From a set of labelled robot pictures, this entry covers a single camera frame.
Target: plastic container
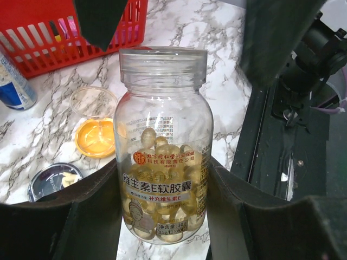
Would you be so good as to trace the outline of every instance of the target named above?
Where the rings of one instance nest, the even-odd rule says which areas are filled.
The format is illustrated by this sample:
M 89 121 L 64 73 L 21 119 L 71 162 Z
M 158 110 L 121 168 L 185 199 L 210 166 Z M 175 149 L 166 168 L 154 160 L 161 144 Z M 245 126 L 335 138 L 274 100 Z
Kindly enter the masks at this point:
M 28 200 L 35 202 L 44 196 L 62 190 L 83 178 L 82 173 L 72 164 L 59 162 L 39 171 L 28 187 Z
M 0 44 L 18 70 L 31 78 L 55 69 L 139 45 L 144 40 L 148 0 L 128 0 L 107 52 L 80 34 L 71 0 L 2 1 Z
M 124 221 L 138 238 L 173 244 L 205 218 L 213 117 L 199 89 L 207 52 L 173 47 L 120 51 L 128 88 L 114 116 Z
M 82 121 L 75 133 L 75 144 L 85 156 L 104 158 L 114 153 L 112 116 L 117 104 L 112 92 L 99 87 L 79 88 L 71 95 L 71 109 Z

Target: screw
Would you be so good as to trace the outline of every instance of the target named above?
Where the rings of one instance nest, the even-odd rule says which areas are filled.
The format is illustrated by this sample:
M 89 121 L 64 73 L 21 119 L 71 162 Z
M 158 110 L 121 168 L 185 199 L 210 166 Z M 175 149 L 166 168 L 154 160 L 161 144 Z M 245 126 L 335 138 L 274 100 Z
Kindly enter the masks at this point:
M 337 37 L 339 37 L 340 39 L 345 37 L 346 34 L 347 34 L 347 32 L 344 29 L 342 29 L 342 28 L 338 29 L 337 32 L 336 32 Z

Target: yellow container lid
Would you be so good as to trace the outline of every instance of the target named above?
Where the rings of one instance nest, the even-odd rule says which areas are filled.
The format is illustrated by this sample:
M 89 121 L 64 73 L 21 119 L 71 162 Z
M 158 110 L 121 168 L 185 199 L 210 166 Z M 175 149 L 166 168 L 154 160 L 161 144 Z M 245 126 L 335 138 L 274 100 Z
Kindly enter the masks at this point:
M 104 158 L 115 151 L 113 120 L 88 119 L 76 131 L 75 144 L 85 156 Z

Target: red logo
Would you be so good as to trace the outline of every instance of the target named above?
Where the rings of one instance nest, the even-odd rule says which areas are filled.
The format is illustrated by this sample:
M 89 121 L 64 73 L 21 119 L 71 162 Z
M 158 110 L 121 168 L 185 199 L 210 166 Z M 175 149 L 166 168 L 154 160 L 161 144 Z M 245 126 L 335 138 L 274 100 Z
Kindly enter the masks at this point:
M 134 158 L 134 161 L 139 165 L 146 163 L 146 156 L 141 152 L 135 152 L 132 157 Z

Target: clear plastic jar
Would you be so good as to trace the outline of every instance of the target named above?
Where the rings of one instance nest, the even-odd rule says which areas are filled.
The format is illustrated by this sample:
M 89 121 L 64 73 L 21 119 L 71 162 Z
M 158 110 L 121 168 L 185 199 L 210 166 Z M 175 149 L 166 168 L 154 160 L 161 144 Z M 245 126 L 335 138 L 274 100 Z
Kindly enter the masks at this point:
M 205 218 L 213 117 L 199 89 L 207 52 L 174 47 L 120 51 L 128 92 L 114 116 L 124 221 L 138 238 L 173 244 Z

